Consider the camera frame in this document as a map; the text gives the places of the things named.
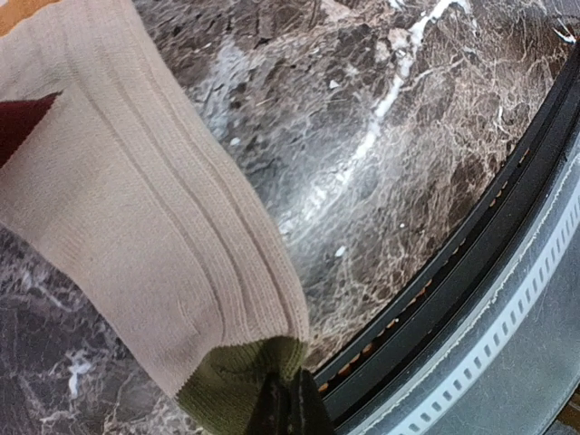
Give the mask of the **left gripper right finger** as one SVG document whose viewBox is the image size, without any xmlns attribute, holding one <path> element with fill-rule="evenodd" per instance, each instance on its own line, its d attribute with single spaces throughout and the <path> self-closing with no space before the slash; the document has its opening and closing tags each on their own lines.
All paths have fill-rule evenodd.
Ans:
<svg viewBox="0 0 580 435">
<path fill-rule="evenodd" d="M 290 387 L 291 433 L 297 435 L 334 435 L 333 423 L 328 415 L 313 375 L 301 369 Z"/>
</svg>

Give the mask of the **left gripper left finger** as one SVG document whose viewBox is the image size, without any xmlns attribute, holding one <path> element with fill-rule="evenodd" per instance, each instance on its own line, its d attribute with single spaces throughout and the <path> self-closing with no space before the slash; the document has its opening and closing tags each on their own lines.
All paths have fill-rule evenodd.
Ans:
<svg viewBox="0 0 580 435">
<path fill-rule="evenodd" d="M 286 435 L 289 429 L 290 393 L 277 373 L 269 373 L 246 427 L 248 435 Z"/>
</svg>

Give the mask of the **beige striped sock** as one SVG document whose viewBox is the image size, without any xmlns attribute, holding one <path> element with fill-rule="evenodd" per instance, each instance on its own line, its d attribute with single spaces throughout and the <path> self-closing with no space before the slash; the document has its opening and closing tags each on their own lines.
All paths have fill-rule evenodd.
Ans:
<svg viewBox="0 0 580 435">
<path fill-rule="evenodd" d="M 130 1 L 1 4 L 1 221 L 204 429 L 290 393 L 308 312 L 276 225 Z"/>
</svg>

